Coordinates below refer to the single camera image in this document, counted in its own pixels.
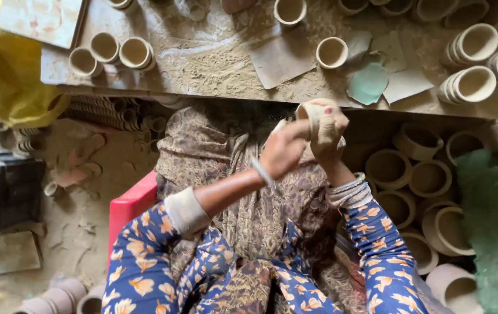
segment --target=blue floral top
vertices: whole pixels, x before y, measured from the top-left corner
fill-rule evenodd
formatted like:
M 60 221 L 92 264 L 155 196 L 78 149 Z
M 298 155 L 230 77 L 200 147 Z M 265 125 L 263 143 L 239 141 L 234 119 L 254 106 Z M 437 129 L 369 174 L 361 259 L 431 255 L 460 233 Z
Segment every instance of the blue floral top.
M 244 265 L 222 237 L 208 227 L 190 265 L 176 284 L 169 252 L 181 239 L 162 202 L 131 221 L 113 245 L 104 314 L 264 313 L 271 289 L 280 289 L 294 313 L 342 313 L 317 288 L 302 246 L 302 234 L 287 221 L 273 259 Z M 415 261 L 385 211 L 374 200 L 341 210 L 362 256 L 369 313 L 428 313 L 413 285 Z

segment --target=yellow plastic bag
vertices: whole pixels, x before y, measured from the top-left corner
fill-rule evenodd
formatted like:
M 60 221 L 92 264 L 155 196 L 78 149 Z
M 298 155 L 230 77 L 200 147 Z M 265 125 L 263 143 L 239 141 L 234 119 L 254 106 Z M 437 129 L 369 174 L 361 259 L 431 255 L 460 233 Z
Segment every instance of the yellow plastic bag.
M 38 41 L 0 29 L 0 120 L 8 126 L 50 125 L 69 104 L 70 96 L 40 81 L 40 58 Z

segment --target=bangle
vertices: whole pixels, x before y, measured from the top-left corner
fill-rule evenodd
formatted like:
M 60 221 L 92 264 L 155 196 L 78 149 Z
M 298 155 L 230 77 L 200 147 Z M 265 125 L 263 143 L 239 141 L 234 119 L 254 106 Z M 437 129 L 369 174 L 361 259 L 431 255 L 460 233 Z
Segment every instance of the bangle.
M 282 196 L 282 191 L 278 189 L 276 186 L 276 181 L 274 181 L 265 171 L 265 169 L 261 166 L 261 163 L 259 162 L 258 159 L 254 158 L 253 161 L 253 168 L 257 170 L 261 178 L 266 182 L 266 185 L 271 189 L 274 193 L 278 194 L 279 196 Z

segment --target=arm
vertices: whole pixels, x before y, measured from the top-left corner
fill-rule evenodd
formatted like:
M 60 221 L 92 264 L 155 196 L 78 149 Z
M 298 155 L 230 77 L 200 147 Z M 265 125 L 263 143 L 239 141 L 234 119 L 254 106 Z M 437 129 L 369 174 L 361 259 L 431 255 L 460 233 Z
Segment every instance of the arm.
M 340 159 L 329 163 L 327 199 L 345 217 L 361 255 L 369 313 L 426 313 L 413 285 L 415 260 L 385 210 L 373 199 L 363 174 L 355 177 Z
M 293 169 L 305 142 L 297 135 L 309 122 L 295 122 L 272 134 L 259 162 L 273 179 Z M 102 313 L 177 313 L 169 252 L 182 237 L 206 227 L 211 218 L 241 197 L 265 186 L 255 169 L 216 183 L 187 188 L 144 212 L 120 232 L 113 245 Z

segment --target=green cloth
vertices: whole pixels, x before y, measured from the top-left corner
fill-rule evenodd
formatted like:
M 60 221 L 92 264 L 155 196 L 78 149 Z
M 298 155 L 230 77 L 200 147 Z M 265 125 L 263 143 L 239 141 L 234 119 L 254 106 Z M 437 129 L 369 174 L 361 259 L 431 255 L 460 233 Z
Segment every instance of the green cloth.
M 476 282 L 485 314 L 498 314 L 498 160 L 478 150 L 457 160 L 465 227 L 476 251 Z

